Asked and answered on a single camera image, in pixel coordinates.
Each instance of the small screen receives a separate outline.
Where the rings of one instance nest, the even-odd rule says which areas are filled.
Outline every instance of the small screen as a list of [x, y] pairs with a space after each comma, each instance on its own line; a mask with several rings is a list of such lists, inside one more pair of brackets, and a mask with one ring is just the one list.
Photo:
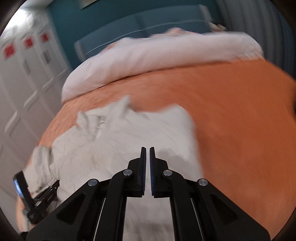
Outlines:
[[20, 189], [20, 186], [18, 185], [17, 180], [13, 180], [13, 182], [15, 183], [15, 189], [17, 190], [18, 195], [21, 198], [24, 198], [24, 195], [22, 194], [22, 190]]

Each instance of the red sticker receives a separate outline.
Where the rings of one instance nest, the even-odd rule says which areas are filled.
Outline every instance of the red sticker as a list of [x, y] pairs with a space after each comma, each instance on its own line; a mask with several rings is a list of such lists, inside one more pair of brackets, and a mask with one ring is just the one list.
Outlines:
[[29, 49], [34, 46], [34, 42], [31, 36], [25, 38], [24, 45], [26, 49]]
[[10, 43], [4, 48], [4, 56], [6, 59], [8, 59], [9, 57], [13, 56], [14, 54], [15, 54], [15, 45], [14, 45], [14, 43]]
[[48, 33], [43, 33], [41, 35], [41, 40], [42, 40], [42, 42], [47, 42], [49, 40]]

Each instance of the white cloth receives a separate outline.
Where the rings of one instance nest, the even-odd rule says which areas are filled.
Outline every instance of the white cloth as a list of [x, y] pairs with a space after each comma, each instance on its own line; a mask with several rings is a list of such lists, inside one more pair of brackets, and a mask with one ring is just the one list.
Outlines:
[[182, 34], [147, 39], [125, 38], [78, 66], [67, 78], [62, 101], [127, 76], [209, 62], [263, 57], [261, 46], [246, 33]]
[[[137, 113], [130, 99], [78, 114], [78, 126], [58, 137], [51, 148], [36, 147], [32, 164], [24, 170], [31, 192], [60, 180], [58, 198], [66, 200], [89, 179], [112, 178], [140, 156], [141, 147], [155, 147], [156, 157], [185, 178], [202, 178], [194, 123], [174, 105], [160, 113]], [[146, 174], [145, 197], [128, 199], [124, 240], [173, 240], [169, 201], [153, 199]]]

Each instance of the metal screw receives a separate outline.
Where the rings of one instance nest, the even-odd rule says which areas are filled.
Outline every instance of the metal screw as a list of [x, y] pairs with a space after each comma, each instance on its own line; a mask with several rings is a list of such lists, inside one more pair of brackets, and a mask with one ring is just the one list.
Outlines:
[[130, 170], [130, 169], [126, 169], [126, 170], [123, 171], [123, 174], [124, 174], [125, 176], [130, 176], [132, 173], [133, 173], [133, 171]]
[[97, 183], [98, 183], [98, 181], [96, 179], [90, 179], [88, 181], [88, 185], [90, 185], [90, 186], [95, 186], [95, 185], [97, 185]]
[[201, 186], [206, 186], [208, 184], [208, 181], [206, 179], [199, 179], [198, 184]]
[[173, 172], [172, 172], [171, 170], [164, 170], [164, 171], [163, 171], [163, 174], [164, 174], [165, 176], [171, 176], [171, 175], [173, 174]]

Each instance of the bedding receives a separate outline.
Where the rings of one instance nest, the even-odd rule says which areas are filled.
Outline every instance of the bedding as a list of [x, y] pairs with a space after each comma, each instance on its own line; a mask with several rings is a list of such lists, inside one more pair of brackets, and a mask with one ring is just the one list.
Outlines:
[[[141, 74], [65, 103], [40, 145], [76, 124], [79, 111], [130, 95], [136, 111], [171, 104], [192, 117], [205, 178], [273, 238], [296, 205], [296, 83], [265, 60], [213, 63]], [[22, 216], [18, 200], [17, 221]]]
[[[148, 150], [154, 146], [157, 157], [185, 178], [202, 178], [194, 123], [188, 113], [178, 105], [158, 113], [135, 112], [129, 104], [126, 96], [104, 108], [80, 112], [77, 126], [50, 148], [36, 147], [32, 164], [24, 170], [29, 191], [37, 193], [60, 180], [57, 197], [64, 202], [89, 179], [103, 181], [126, 169], [130, 160], [139, 157], [142, 146]], [[150, 229], [155, 226], [152, 235]], [[148, 238], [173, 240], [174, 233], [169, 200], [154, 201], [147, 180], [145, 196], [127, 200], [124, 240]]]
[[62, 102], [113, 81], [150, 71], [263, 58], [261, 46], [245, 33], [171, 32], [161, 37], [124, 38], [89, 58], [67, 78]]

